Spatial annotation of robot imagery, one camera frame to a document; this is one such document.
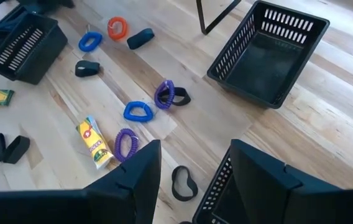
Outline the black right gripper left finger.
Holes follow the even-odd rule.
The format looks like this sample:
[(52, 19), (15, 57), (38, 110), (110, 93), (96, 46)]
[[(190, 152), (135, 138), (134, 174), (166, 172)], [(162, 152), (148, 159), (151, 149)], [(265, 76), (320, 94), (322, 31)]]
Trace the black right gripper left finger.
[(161, 165), (161, 142), (156, 139), (85, 187), (91, 223), (152, 223)]

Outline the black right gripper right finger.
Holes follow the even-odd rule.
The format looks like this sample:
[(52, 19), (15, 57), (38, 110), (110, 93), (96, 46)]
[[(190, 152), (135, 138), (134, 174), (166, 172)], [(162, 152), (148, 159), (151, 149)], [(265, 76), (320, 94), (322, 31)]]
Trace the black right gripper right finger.
[(233, 139), (230, 158), (237, 189), (250, 223), (283, 223), (291, 190), (302, 183), (286, 173), (285, 163)]

